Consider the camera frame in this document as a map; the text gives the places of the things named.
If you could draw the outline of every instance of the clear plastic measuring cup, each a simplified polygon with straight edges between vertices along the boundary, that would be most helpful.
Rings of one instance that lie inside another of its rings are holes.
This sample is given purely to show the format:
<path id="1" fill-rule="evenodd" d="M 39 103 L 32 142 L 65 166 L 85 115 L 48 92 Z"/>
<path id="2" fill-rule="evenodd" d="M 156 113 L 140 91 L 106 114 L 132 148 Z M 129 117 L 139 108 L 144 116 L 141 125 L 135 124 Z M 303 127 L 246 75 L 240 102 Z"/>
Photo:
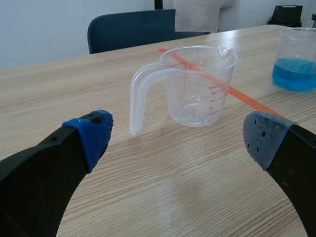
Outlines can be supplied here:
<path id="1" fill-rule="evenodd" d="M 214 123 L 224 107 L 236 63 L 231 48 L 187 46 L 169 50 L 158 63 L 142 67 L 131 83 L 131 134 L 142 128 L 149 87 L 162 80 L 169 113 L 175 121 L 191 127 Z"/>

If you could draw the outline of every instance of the chair backrest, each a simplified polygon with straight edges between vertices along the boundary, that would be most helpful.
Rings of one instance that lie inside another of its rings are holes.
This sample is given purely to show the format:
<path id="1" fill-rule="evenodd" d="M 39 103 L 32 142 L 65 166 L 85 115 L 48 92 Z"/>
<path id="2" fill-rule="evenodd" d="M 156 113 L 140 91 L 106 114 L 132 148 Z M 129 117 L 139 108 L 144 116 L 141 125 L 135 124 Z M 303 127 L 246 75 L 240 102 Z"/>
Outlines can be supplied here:
<path id="1" fill-rule="evenodd" d="M 283 5 L 276 6 L 272 16 L 274 21 L 299 21 L 301 19 L 303 6 Z"/>
<path id="2" fill-rule="evenodd" d="M 207 35 L 175 32 L 175 9 L 127 12 L 95 18 L 88 28 L 90 53 Z"/>

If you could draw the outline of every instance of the blue rubber fingertip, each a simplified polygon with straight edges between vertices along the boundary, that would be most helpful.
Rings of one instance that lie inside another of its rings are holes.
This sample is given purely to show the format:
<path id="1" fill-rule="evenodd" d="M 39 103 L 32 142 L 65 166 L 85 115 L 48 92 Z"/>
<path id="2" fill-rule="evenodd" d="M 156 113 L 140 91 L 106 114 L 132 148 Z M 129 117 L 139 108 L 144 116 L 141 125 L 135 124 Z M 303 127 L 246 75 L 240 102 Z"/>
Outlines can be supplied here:
<path id="1" fill-rule="evenodd" d="M 94 123 L 87 119 L 74 118 L 63 123 L 63 126 L 73 127 L 79 132 L 88 173 L 92 172 L 99 161 L 103 149 L 109 143 L 113 127 L 113 117 L 109 112 L 97 110 L 91 113 L 102 114 L 102 121 Z"/>

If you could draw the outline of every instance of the textured grip pad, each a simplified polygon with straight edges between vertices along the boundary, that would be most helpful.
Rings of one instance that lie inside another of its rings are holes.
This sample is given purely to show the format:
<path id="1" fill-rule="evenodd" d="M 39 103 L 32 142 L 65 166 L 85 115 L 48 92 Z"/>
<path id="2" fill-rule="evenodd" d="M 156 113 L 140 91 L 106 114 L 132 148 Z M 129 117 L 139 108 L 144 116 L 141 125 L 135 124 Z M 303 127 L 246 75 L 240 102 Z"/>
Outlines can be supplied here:
<path id="1" fill-rule="evenodd" d="M 295 124 L 282 117 L 255 111 L 243 123 L 243 139 L 250 156 L 263 168 L 269 168 L 286 133 Z"/>
<path id="2" fill-rule="evenodd" d="M 113 127 L 113 118 L 109 112 L 97 110 L 91 113 L 102 114 L 102 121 L 94 123 L 87 119 L 74 118 L 63 123 L 63 126 L 74 127 L 79 132 L 88 173 L 92 172 L 92 169 L 98 163 L 103 149 L 109 143 Z"/>

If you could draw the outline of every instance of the blue liquid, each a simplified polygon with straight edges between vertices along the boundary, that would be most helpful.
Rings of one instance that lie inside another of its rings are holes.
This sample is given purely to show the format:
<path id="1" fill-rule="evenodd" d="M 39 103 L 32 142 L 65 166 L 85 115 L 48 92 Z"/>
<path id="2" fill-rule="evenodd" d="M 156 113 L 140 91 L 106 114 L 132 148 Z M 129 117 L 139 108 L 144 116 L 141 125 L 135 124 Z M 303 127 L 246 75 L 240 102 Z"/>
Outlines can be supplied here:
<path id="1" fill-rule="evenodd" d="M 297 58 L 283 58 L 275 63 L 273 81 L 290 90 L 316 88 L 316 62 Z"/>

